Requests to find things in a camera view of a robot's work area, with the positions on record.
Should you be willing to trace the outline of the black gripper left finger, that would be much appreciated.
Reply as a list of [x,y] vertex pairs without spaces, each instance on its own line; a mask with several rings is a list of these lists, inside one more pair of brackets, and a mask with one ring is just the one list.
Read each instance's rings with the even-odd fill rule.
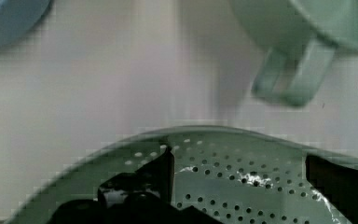
[[98,202],[105,207],[124,203],[133,193],[151,193],[164,202],[172,199],[174,156],[172,148],[132,173],[120,173],[103,182],[97,190]]

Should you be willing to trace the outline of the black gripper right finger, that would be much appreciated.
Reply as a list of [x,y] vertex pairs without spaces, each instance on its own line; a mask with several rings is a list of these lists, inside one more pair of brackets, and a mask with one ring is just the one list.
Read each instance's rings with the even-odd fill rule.
[[358,170],[306,157],[306,178],[352,224],[358,224]]

